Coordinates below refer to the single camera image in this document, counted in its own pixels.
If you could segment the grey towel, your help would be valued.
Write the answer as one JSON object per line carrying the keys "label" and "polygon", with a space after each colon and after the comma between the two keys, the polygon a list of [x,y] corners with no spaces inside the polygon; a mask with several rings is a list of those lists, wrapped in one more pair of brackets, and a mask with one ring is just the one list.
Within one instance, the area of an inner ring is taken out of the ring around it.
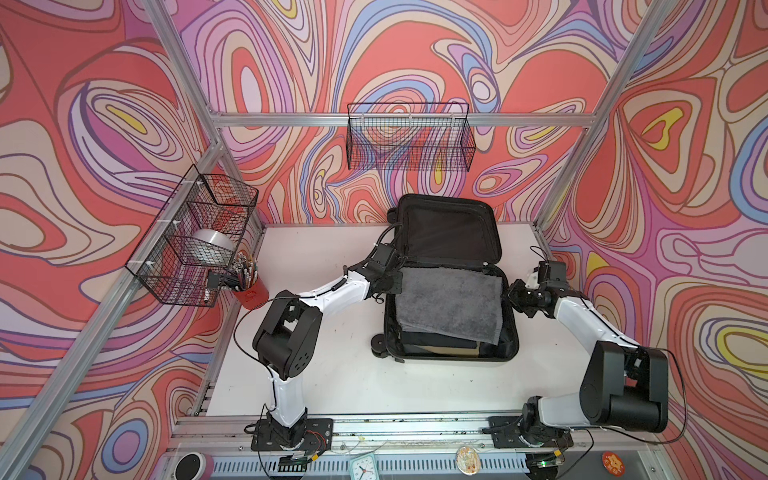
{"label": "grey towel", "polygon": [[455,268],[405,268],[395,296],[407,332],[428,332],[496,345],[503,327],[503,279]]}

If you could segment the black t-shirt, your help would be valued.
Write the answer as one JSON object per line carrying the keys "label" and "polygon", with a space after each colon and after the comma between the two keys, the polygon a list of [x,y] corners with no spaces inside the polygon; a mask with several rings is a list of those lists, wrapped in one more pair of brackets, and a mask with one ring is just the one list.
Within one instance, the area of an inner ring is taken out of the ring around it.
{"label": "black t-shirt", "polygon": [[400,341],[403,351],[411,355],[434,355],[425,349],[426,346],[473,348],[475,345],[478,345],[480,350],[478,341],[428,332],[402,332],[400,334]]}

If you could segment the khaki shorts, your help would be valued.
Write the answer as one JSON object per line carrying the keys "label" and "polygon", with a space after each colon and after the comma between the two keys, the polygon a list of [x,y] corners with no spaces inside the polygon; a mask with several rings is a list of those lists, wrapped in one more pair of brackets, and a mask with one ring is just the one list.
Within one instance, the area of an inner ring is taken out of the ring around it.
{"label": "khaki shorts", "polygon": [[453,346],[426,346],[426,350],[434,355],[458,358],[478,358],[480,356],[479,346],[473,348],[460,348]]}

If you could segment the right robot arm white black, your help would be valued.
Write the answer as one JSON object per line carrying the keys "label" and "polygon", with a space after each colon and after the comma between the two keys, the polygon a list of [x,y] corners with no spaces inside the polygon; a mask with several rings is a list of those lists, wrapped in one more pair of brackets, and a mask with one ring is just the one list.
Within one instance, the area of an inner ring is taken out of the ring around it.
{"label": "right robot arm white black", "polygon": [[610,324],[585,296],[562,284],[529,287],[517,280],[507,292],[512,307],[530,318],[541,313],[563,325],[590,355],[577,391],[533,396],[518,421],[521,439],[538,446],[565,430],[614,427],[661,433],[668,425],[669,360]]}

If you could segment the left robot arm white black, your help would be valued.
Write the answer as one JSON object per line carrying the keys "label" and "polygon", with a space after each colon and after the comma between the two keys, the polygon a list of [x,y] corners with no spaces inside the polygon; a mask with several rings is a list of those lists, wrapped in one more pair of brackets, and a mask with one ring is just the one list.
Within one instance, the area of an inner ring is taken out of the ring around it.
{"label": "left robot arm white black", "polygon": [[402,292],[402,273],[349,268],[336,280],[302,293],[279,292],[252,347],[270,375],[272,402],[257,422],[255,450],[295,450],[317,437],[308,431],[301,374],[312,360],[324,318],[386,294]]}

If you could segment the red pen cup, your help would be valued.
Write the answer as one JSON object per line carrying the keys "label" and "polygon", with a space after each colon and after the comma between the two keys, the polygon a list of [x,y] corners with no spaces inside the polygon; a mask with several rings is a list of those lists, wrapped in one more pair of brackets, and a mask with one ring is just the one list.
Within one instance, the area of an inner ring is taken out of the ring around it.
{"label": "red pen cup", "polygon": [[257,265],[250,255],[243,251],[236,253],[228,273],[230,289],[242,307],[255,310],[267,303],[268,289],[260,279]]}

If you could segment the round food badge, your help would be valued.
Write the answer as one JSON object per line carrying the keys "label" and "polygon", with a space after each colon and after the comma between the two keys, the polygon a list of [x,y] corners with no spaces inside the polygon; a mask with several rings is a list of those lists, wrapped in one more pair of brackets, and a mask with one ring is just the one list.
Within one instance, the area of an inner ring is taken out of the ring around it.
{"label": "round food badge", "polygon": [[457,450],[455,462],[458,470],[467,476],[475,475],[481,470],[479,454],[469,445],[462,446]]}

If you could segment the red round sticker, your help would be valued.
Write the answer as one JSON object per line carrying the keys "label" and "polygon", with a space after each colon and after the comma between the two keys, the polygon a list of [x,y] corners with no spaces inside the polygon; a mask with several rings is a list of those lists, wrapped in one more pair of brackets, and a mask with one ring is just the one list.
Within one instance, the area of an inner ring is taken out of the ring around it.
{"label": "red round sticker", "polygon": [[625,474],[625,463],[616,453],[610,451],[603,452],[601,460],[604,469],[614,477],[622,477]]}

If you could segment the small white clock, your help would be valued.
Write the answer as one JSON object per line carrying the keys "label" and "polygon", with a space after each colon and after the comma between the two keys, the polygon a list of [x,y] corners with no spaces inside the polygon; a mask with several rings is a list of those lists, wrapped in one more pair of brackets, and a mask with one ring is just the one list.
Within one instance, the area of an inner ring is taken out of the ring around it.
{"label": "small white clock", "polygon": [[366,453],[350,460],[348,465],[351,480],[379,480],[377,458],[374,453]]}

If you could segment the pink cylinder black top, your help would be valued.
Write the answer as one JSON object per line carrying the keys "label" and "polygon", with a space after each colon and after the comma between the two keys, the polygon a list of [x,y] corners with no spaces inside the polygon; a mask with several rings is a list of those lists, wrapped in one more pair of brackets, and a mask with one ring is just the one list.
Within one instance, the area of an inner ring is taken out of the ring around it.
{"label": "pink cylinder black top", "polygon": [[214,460],[201,452],[189,452],[180,457],[172,470],[173,480],[209,480],[213,475]]}

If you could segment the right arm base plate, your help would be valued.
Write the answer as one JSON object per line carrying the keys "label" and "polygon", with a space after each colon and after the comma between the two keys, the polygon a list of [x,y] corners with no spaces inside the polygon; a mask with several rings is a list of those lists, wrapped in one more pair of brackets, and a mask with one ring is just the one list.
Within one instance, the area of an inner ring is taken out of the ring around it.
{"label": "right arm base plate", "polygon": [[548,448],[569,449],[574,445],[569,430],[541,424],[538,420],[527,423],[522,415],[491,416],[488,425],[481,429],[490,435],[498,449]]}

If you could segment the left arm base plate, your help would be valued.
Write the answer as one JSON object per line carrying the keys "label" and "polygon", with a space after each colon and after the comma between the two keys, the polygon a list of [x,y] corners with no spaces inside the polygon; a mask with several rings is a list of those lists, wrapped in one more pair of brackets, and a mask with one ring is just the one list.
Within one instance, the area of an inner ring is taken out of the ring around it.
{"label": "left arm base plate", "polygon": [[268,416],[255,424],[250,448],[255,452],[324,452],[332,447],[334,421],[331,418],[300,419],[285,427]]}

